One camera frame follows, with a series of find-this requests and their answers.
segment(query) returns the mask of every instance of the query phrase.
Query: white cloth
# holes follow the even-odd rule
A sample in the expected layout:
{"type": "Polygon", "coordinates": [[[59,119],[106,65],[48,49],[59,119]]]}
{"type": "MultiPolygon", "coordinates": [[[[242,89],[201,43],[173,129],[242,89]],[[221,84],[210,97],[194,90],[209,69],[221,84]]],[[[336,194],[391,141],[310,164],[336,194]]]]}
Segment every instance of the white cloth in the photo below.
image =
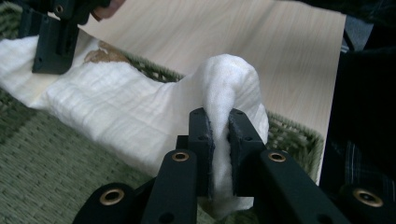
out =
{"type": "Polygon", "coordinates": [[[0,42],[0,87],[25,105],[46,110],[105,146],[134,168],[155,176],[163,156],[188,134],[189,113],[204,107],[213,130],[214,198],[202,202],[222,218],[248,209],[251,198],[232,191],[227,121],[244,111],[267,142],[268,118],[255,69],[243,59],[220,55],[203,62],[178,83],[160,83],[128,63],[84,63],[98,40],[80,32],[71,69],[63,75],[32,74],[37,36],[0,42]]]}

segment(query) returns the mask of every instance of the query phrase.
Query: green woven basket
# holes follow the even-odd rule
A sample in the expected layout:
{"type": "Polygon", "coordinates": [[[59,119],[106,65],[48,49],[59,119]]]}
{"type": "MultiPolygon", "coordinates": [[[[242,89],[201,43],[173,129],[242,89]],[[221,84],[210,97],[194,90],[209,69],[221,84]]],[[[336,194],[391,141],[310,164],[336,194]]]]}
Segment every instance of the green woven basket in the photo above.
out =
{"type": "MultiPolygon", "coordinates": [[[[0,5],[0,40],[16,38],[21,8],[0,5]]],[[[128,54],[146,76],[179,81],[182,76],[128,54]]],[[[267,147],[282,149],[317,178],[322,137],[304,126],[268,112],[267,147]]],[[[27,108],[0,90],[0,223],[71,223],[99,187],[121,182],[137,188],[150,180],[101,146],[43,111],[27,108]]],[[[198,210],[198,223],[257,223],[251,210],[215,221],[198,210]]]]}

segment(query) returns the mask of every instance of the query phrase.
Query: human hand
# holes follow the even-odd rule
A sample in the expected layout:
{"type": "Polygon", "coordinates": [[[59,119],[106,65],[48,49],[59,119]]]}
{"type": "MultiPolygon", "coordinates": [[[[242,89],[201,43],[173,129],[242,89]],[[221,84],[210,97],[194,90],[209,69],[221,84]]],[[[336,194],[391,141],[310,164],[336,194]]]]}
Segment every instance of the human hand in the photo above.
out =
{"type": "Polygon", "coordinates": [[[111,0],[108,7],[97,7],[91,14],[97,21],[108,19],[117,12],[124,2],[125,0],[111,0]]]}

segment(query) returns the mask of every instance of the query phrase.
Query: table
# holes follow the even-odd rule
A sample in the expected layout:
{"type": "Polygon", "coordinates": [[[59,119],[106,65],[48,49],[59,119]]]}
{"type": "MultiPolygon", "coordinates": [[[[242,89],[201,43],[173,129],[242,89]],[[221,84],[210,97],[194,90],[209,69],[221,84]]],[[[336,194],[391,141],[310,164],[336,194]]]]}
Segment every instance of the table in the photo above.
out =
{"type": "Polygon", "coordinates": [[[242,57],[268,110],[326,139],[344,24],[341,13],[299,2],[134,0],[81,28],[183,75],[210,56],[242,57]]]}

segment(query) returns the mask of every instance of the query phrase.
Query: woven mat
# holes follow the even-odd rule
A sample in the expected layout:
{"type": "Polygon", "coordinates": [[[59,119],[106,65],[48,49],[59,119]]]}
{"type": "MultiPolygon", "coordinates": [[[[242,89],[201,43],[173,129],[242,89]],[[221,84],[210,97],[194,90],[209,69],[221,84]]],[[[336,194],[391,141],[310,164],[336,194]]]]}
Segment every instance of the woven mat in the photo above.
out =
{"type": "MultiPolygon", "coordinates": [[[[0,40],[15,38],[21,9],[0,4],[0,40]]],[[[146,76],[162,82],[181,75],[125,54],[146,76]]],[[[303,125],[268,112],[267,147],[287,150],[316,180],[323,138],[303,125]]],[[[137,188],[150,177],[43,111],[27,108],[0,90],[0,223],[72,223],[99,187],[121,182],[137,188]]],[[[257,223],[251,210],[215,221],[198,210],[198,223],[257,223]]]]}

